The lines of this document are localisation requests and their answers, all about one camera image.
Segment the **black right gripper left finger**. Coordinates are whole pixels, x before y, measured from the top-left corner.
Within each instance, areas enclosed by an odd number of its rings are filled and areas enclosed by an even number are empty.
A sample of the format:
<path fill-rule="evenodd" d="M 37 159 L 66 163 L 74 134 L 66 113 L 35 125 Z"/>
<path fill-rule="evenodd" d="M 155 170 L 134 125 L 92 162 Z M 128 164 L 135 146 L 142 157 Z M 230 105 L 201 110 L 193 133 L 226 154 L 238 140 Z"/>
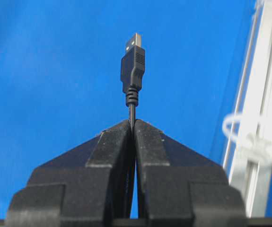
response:
<path fill-rule="evenodd" d="M 35 168 L 12 198 L 8 227 L 103 227 L 127 217 L 131 137 L 127 120 Z"/>

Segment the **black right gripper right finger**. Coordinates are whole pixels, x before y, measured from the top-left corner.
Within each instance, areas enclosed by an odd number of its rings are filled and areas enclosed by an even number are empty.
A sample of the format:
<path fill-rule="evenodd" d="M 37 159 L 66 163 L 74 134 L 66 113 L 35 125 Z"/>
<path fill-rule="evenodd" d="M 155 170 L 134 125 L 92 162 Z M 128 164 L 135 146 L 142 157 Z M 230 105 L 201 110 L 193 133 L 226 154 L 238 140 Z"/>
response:
<path fill-rule="evenodd" d="M 223 168 L 137 120 L 140 216 L 149 227 L 244 227 L 245 205 Z"/>

